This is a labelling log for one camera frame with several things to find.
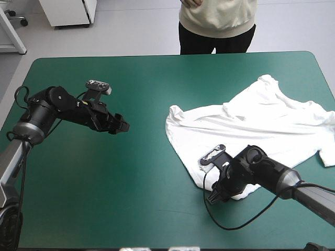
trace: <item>white floor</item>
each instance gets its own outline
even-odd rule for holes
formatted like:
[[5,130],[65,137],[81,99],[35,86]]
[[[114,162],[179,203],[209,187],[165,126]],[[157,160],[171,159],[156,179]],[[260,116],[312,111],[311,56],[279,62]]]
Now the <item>white floor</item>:
[[[335,0],[259,0],[250,52],[311,51],[335,94]],[[90,28],[55,30],[38,0],[13,0],[27,27],[14,23],[26,55],[0,54],[0,128],[37,58],[179,54],[179,0],[98,0]]]

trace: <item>black cable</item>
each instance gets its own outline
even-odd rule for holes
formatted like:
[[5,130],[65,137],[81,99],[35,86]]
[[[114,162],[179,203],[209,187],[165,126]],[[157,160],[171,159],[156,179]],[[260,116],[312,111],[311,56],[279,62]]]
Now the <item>black cable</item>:
[[206,194],[205,194],[205,180],[206,180],[206,176],[207,174],[205,174],[204,176],[204,181],[203,181],[203,198],[204,198],[204,204],[205,204],[205,207],[206,207],[206,210],[209,214],[209,216],[211,217],[211,219],[214,221],[214,223],[224,229],[224,230],[228,230],[228,231],[232,231],[232,230],[238,230],[238,229],[241,229],[243,227],[245,227],[246,225],[250,224],[251,222],[253,222],[255,219],[257,219],[261,214],[263,214],[267,209],[269,209],[273,203],[280,197],[280,195],[288,190],[291,190],[291,189],[296,189],[296,188],[299,188],[299,187],[318,187],[320,189],[323,189],[323,190],[326,190],[326,191],[329,191],[329,192],[333,192],[335,193],[335,190],[333,189],[330,189],[330,188],[327,188],[327,187],[323,187],[323,186],[320,186],[320,185],[317,185],[317,184],[313,184],[313,183],[304,183],[304,184],[301,184],[300,182],[303,182],[303,181],[300,181],[299,183],[297,183],[295,186],[291,186],[291,187],[286,187],[284,189],[282,189],[274,198],[273,200],[264,208],[262,209],[258,214],[256,214],[253,218],[251,218],[250,220],[248,220],[247,222],[245,222],[244,224],[240,225],[240,226],[237,226],[237,227],[225,227],[225,226],[222,226],[219,222],[217,222],[212,213],[210,212],[209,208],[208,208],[208,204],[206,202]]
[[21,191],[20,191],[19,206],[18,206],[18,210],[17,210],[17,218],[16,218],[16,223],[15,223],[15,234],[14,234],[13,244],[18,241],[16,239],[17,239],[18,228],[19,228],[20,218],[21,218],[23,195],[24,195],[24,191],[25,191],[27,146],[26,146],[26,141],[24,140],[24,138],[22,138],[22,151],[23,151],[23,161],[22,161]]
[[14,93],[15,103],[17,104],[18,107],[25,109],[30,113],[28,106],[27,107],[21,106],[19,102],[17,101],[17,95],[19,94],[20,90],[23,88],[26,89],[26,94],[24,96],[24,102],[28,105],[29,88],[27,86],[20,86],[19,88],[16,89]]
[[[76,98],[80,98],[81,96],[83,96],[86,92],[80,93]],[[63,120],[60,119],[57,124],[48,132],[46,138],[57,128],[57,126],[59,126],[59,124],[62,122]]]
[[25,180],[26,180],[26,165],[27,165],[27,145],[26,142],[28,142],[28,138],[26,136],[19,135],[13,131],[9,131],[6,133],[6,136],[9,141],[12,141],[13,139],[18,139],[22,141],[22,153],[23,153],[23,160],[22,160],[22,177],[21,177],[21,190],[20,190],[20,198],[19,198],[19,205],[17,210],[17,217],[16,217],[16,223],[14,228],[14,238],[12,245],[15,245],[17,240],[17,234],[18,234],[18,228],[20,224],[20,218],[21,218],[21,211],[22,211],[22,204],[23,204],[23,195],[25,191]]

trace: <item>black pants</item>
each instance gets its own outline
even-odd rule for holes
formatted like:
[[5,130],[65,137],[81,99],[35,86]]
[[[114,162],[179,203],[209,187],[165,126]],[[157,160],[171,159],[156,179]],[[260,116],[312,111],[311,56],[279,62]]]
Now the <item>black pants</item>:
[[180,54],[209,54],[216,49],[216,53],[246,52],[256,25],[241,35],[232,38],[209,38],[190,32],[179,23]]

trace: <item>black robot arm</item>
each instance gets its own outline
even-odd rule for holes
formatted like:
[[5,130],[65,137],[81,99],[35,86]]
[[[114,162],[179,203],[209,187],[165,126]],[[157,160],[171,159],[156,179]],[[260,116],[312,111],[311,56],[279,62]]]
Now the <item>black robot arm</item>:
[[110,94],[110,86],[99,81],[89,81],[86,87],[88,91],[82,100],[73,97],[61,86],[52,86],[31,96],[26,112],[13,131],[19,135],[28,134],[32,145],[43,141],[56,118],[81,124],[98,132],[127,132],[129,124],[123,117],[117,113],[113,116],[106,104],[99,101],[101,94]]
[[294,199],[335,226],[335,191],[302,181],[299,173],[271,158],[258,146],[248,145],[234,158],[219,145],[199,160],[220,170],[219,180],[212,185],[207,198],[210,204],[227,201],[243,193],[247,184],[259,184],[282,199]]

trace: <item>green table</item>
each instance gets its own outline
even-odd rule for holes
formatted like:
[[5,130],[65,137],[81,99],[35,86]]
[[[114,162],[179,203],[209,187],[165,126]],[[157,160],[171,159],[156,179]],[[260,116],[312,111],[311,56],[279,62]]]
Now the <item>green table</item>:
[[[113,92],[102,101],[124,115],[130,131],[110,135],[65,121],[31,151],[20,247],[335,247],[335,228],[293,200],[276,202],[241,230],[219,229],[165,135],[169,106],[221,104],[262,74],[279,80],[290,98],[335,109],[309,52],[36,60],[24,82],[32,94],[61,85],[75,96],[88,79],[108,82]],[[12,107],[0,151],[8,144],[5,132],[22,113]],[[335,168],[324,168],[317,155],[296,169],[304,180],[334,187]],[[272,198],[261,188],[211,209],[220,222],[236,226]]]

